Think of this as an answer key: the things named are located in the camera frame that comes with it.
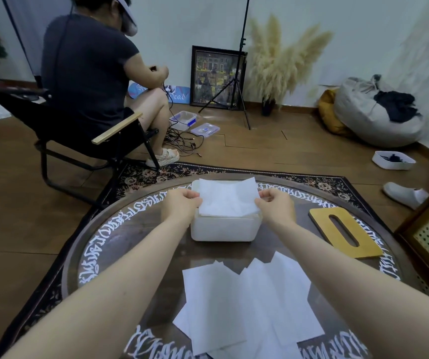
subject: picture frame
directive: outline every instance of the picture frame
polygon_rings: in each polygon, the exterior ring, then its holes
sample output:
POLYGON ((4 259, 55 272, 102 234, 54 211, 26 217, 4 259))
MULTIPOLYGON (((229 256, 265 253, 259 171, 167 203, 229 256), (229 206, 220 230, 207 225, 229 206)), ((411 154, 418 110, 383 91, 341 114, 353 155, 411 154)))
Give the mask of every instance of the picture frame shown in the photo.
MULTIPOLYGON (((208 48, 204 46, 193 46, 191 60, 191 89, 190 105, 203 107, 224 86, 226 86, 236 73, 236 62, 239 51, 228 49, 208 48)), ((239 68, 240 89, 243 91, 246 74, 247 53, 242 52, 239 68)), ((232 102, 234 84, 210 103, 210 108, 237 109, 242 106, 241 97, 235 89, 235 98, 232 102)))

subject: short hair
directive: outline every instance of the short hair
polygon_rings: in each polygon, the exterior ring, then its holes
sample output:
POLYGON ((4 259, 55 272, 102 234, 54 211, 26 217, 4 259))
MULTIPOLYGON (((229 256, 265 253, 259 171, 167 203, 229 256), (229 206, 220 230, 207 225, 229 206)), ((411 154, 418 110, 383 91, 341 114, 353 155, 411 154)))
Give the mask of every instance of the short hair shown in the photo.
MULTIPOLYGON (((113 0, 72 0, 76 6, 86 7, 90 11, 96 11, 105 4, 111 4, 113 0)), ((125 0, 127 5, 131 5, 131 0, 125 0)))

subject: round table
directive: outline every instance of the round table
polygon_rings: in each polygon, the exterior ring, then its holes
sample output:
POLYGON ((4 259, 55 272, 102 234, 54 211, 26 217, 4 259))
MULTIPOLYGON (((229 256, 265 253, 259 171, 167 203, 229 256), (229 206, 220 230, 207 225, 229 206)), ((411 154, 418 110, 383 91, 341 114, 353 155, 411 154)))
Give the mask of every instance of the round table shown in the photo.
MULTIPOLYGON (((63 269, 63 297, 66 298, 95 278, 160 223, 159 203, 167 190, 176 187, 191 188, 191 182, 200 177, 207 180, 245 180, 253 175, 207 174, 173 179, 140 189, 117 201, 95 217, 72 246, 63 269)), ((261 175, 255 178, 260 190, 277 187, 288 192, 295 203, 297 223, 320 238, 322 236, 319 230, 308 216, 309 210, 334 206, 347 209, 384 251, 384 256, 362 259, 362 262, 416 287, 416 274, 406 254, 391 234, 368 214, 313 187, 261 175)), ((217 260, 240 273, 254 258, 265 263, 270 262, 275 251, 294 259, 265 224, 261 225, 256 239, 251 243, 196 242, 191 239, 188 229, 137 331, 127 344, 123 357, 153 358, 154 353, 163 352, 166 354, 164 358, 190 358, 190 339, 172 324, 186 303, 182 270, 211 264, 217 260)), ((352 354, 352 357, 370 357, 367 348, 349 330, 314 285, 311 285, 308 302, 325 335, 299 343, 303 354, 305 352, 311 357, 312 353, 315 357, 318 351, 326 358, 334 358, 334 351, 344 353, 346 357, 349 357, 349 354, 352 354)))

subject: rug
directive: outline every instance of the rug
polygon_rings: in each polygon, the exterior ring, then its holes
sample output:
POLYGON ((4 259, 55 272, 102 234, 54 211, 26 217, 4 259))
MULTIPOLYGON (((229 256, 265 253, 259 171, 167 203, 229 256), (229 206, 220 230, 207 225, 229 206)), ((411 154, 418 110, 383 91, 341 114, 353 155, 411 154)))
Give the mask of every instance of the rug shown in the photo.
MULTIPOLYGON (((105 199, 105 203, 113 204, 116 200, 121 199, 127 194, 142 187, 147 187, 171 179, 211 173, 246 173, 266 175, 315 187, 349 202, 356 208, 359 208, 361 211, 369 214, 388 229, 367 202, 362 199, 361 195, 355 190, 349 181, 345 177, 341 176, 228 169, 189 163, 171 164, 161 168, 159 172, 156 172, 150 169, 145 169, 139 162, 127 162, 113 191, 107 191, 108 188, 106 187, 101 196, 107 197, 105 199)), ((78 234, 86 224, 88 224, 90 220, 98 214, 98 212, 98 209, 91 208, 87 215, 82 219, 77 230, 67 240, 38 288, 34 291, 26 305, 8 327, 0 341, 0 357, 32 326, 34 326, 41 318, 53 310, 53 308, 62 301, 63 263, 78 234)))

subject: tripod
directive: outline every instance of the tripod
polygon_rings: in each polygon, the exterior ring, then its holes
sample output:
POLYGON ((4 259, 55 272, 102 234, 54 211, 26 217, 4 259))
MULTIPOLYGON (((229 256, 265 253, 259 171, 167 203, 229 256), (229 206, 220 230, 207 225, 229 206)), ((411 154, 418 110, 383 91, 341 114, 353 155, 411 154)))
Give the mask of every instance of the tripod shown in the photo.
POLYGON ((201 108, 199 110, 198 113, 201 113, 203 111, 203 109, 205 109, 206 107, 208 107, 209 104, 211 104, 212 102, 215 102, 215 99, 221 93, 223 93, 226 88, 228 88, 232 84, 233 85, 233 93, 232 93, 232 96, 231 96, 231 106, 229 107, 229 109, 234 109, 233 105, 235 104, 235 94, 236 94, 236 87, 237 87, 238 91, 239 91, 238 98, 241 98, 241 102, 243 103, 243 112, 245 113, 247 127, 251 130, 251 125, 249 124, 249 118, 248 118, 247 112, 246 112, 246 105, 245 105, 245 102, 244 102, 243 94, 241 93, 240 80, 238 78, 238 73, 240 72, 239 67, 240 67, 240 63, 241 63, 241 56, 243 55, 243 46, 246 45, 246 43, 245 43, 246 38, 244 37, 244 33, 245 33, 245 30, 246 30, 246 21, 247 21, 247 11, 248 11, 248 8, 249 8, 249 0, 247 0, 247 4, 246 4, 245 20, 244 20, 244 24, 243 24, 243 33, 241 35, 241 42, 239 43, 239 53, 238 53, 238 61, 237 61, 237 64, 236 64, 236 74, 235 74, 235 77, 233 79, 231 79, 230 82, 228 84, 226 84, 223 87, 223 89, 218 92, 218 94, 216 96, 214 96, 208 103, 206 103, 203 106, 203 108, 201 108))

